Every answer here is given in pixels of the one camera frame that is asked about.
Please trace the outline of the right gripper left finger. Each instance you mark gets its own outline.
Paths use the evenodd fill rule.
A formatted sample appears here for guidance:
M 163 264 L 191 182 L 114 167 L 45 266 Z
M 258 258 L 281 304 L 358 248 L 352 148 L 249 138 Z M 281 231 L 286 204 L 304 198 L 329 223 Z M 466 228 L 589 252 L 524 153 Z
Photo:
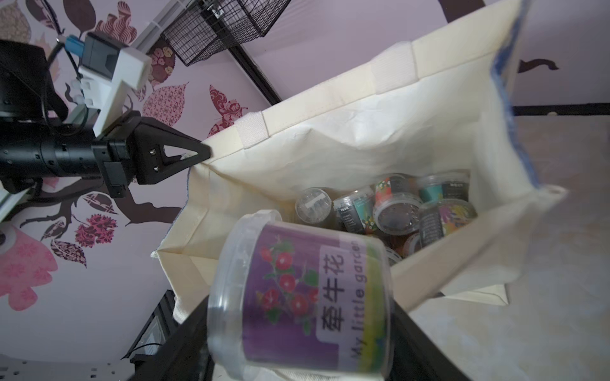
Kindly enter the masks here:
M 130 377 L 136 381 L 212 380 L 212 356 L 207 344 L 206 297 L 151 360 Z

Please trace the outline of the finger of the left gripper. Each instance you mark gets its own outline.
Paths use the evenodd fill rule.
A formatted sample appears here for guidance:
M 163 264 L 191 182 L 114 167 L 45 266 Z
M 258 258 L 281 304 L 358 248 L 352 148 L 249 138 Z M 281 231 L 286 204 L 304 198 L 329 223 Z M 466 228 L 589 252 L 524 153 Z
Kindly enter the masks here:
M 141 185 L 158 184 L 204 160 L 205 155 L 200 154 L 168 157 L 161 152 L 145 152 L 135 160 L 135 178 Z
M 150 164 L 198 164 L 211 158 L 208 145 L 151 117 L 141 119 L 135 140 Z

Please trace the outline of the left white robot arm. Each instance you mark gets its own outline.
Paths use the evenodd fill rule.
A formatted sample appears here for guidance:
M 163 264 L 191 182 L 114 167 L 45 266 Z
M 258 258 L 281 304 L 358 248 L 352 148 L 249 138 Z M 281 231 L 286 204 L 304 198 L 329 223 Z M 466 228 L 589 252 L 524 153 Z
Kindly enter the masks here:
M 209 146 L 123 105 L 150 58 L 103 33 L 68 38 L 79 52 L 86 102 L 69 110 L 50 80 L 54 55 L 1 43 L 1 182 L 17 194 L 49 177 L 101 179 L 122 198 L 132 182 L 158 184 L 211 157 Z

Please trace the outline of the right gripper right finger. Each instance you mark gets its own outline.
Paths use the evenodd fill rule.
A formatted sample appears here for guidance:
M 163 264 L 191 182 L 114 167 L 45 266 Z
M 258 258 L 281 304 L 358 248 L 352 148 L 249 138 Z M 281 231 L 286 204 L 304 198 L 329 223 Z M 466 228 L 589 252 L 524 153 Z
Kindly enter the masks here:
M 393 354 L 388 380 L 470 379 L 441 352 L 397 302 L 392 311 L 391 341 Z

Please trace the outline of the purple label seed jar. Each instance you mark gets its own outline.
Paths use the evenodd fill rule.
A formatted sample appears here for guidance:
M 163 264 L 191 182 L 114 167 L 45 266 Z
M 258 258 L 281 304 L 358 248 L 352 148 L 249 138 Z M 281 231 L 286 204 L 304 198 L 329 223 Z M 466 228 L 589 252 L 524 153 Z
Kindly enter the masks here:
M 392 363 L 389 260 L 377 238 L 239 219 L 208 299 L 208 348 L 240 380 L 261 368 L 386 376 Z

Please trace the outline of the clear seed jar dark lid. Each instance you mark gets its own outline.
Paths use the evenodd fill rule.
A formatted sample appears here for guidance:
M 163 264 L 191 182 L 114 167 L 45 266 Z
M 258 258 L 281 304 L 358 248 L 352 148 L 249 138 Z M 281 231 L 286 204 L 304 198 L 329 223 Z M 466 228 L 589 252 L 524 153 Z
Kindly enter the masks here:
M 304 190 L 295 201 L 298 223 L 331 229 L 335 223 L 335 211 L 330 195 L 325 190 L 311 187 Z

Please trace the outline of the cream canvas tote bag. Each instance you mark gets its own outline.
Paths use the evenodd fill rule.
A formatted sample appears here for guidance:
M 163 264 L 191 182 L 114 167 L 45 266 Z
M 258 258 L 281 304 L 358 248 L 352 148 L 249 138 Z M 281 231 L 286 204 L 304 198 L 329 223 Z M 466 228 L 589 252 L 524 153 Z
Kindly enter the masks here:
M 478 213 L 425 248 L 419 227 L 407 236 L 358 234 L 386 248 L 393 306 L 408 314 L 438 294 L 513 281 L 533 229 L 566 194 L 536 180 L 514 134 L 506 89 L 529 7 L 486 6 L 208 138 L 211 158 L 190 169 L 187 204 L 157 249 L 180 325 L 209 298 L 224 244 L 243 216 L 277 211 L 304 225 L 295 213 L 304 190 L 321 188 L 333 203 L 363 187 L 375 194 L 391 174 L 418 190 L 419 177 L 466 172 L 468 203 Z M 261 368 L 251 380 L 299 374 L 359 376 Z

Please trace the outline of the grey clear seed jar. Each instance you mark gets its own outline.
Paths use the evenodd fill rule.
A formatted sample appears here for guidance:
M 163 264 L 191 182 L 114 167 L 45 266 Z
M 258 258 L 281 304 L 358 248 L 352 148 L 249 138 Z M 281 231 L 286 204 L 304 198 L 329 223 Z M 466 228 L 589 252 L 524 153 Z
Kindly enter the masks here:
M 333 207 L 348 233 L 373 234 L 378 228 L 373 217 L 375 195 L 363 187 L 333 201 Z

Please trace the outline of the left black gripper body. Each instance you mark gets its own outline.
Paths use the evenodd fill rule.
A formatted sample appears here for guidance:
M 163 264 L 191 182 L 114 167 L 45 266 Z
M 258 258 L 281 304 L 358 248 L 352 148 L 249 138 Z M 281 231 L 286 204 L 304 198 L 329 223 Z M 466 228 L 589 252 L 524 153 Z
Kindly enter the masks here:
M 125 196 L 136 176 L 133 132 L 140 120 L 140 112 L 130 111 L 99 137 L 87 127 L 73 135 L 44 138 L 40 144 L 42 175 L 100 178 L 110 188 L 111 197 Z

